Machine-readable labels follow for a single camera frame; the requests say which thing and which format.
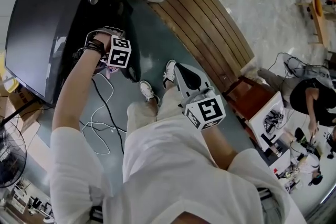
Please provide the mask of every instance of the black shirt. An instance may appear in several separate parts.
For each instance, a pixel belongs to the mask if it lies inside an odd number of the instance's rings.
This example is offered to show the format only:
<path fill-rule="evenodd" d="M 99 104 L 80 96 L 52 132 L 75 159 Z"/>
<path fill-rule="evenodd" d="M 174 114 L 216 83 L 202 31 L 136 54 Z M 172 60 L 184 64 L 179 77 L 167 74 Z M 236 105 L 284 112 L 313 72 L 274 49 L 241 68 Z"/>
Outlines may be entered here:
<path fill-rule="evenodd" d="M 323 126 L 335 126 L 332 120 L 336 118 L 336 114 L 329 113 L 327 109 L 336 106 L 336 92 L 321 83 L 317 79 L 308 79 L 301 81 L 292 91 L 290 95 L 290 105 L 296 111 L 308 115 L 306 103 L 306 89 L 319 89 L 319 97 L 314 100 L 314 112 L 316 120 Z"/>

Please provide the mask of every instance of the electric fan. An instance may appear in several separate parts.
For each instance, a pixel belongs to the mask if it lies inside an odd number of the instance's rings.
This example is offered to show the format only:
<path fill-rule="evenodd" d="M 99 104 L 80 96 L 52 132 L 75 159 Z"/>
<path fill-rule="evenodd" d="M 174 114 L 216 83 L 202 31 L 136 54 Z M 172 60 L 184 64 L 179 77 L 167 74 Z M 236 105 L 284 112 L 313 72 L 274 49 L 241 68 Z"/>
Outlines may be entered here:
<path fill-rule="evenodd" d="M 11 122 L 0 127 L 0 188 L 16 183 L 27 160 L 26 144 L 19 129 Z"/>

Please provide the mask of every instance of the wooden bench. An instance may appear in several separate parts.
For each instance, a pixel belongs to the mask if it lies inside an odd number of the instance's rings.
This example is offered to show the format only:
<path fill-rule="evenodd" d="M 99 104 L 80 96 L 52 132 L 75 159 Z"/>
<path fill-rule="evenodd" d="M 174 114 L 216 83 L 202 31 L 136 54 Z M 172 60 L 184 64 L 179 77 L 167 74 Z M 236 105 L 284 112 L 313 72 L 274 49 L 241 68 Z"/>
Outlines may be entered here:
<path fill-rule="evenodd" d="M 150 3 L 212 79 L 220 92 L 237 81 L 254 54 L 219 0 Z"/>

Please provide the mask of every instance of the white sneaker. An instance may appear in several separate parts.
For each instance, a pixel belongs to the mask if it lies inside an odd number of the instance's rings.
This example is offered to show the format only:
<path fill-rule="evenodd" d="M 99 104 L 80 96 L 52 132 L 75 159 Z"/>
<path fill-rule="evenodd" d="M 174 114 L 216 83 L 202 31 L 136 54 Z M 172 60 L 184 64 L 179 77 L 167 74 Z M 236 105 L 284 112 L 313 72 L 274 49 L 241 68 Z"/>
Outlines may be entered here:
<path fill-rule="evenodd" d="M 175 80 L 175 72 L 174 67 L 176 65 L 176 62 L 174 60 L 169 60 L 166 65 L 166 70 L 163 72 L 163 88 L 166 89 L 166 81 L 170 80 L 172 83 L 174 83 Z"/>
<path fill-rule="evenodd" d="M 139 83 L 140 91 L 143 94 L 143 96 L 146 97 L 146 100 L 149 101 L 152 98 L 156 99 L 157 104 L 160 101 L 160 98 L 154 94 L 152 86 L 145 80 L 140 81 Z"/>

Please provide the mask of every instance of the white pants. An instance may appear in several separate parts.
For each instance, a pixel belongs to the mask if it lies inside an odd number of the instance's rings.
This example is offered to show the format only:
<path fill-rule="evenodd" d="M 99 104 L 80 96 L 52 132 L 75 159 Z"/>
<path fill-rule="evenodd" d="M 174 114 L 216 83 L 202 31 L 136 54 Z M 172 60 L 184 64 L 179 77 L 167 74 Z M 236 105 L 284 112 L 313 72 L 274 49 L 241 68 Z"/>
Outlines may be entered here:
<path fill-rule="evenodd" d="M 180 115 L 182 113 L 182 108 L 179 107 L 181 101 L 181 93 L 177 90 L 177 87 L 173 87 L 163 96 L 162 104 L 157 114 L 148 103 L 135 102 L 130 104 L 127 108 L 128 121 L 126 137 L 135 130 L 153 122 Z"/>

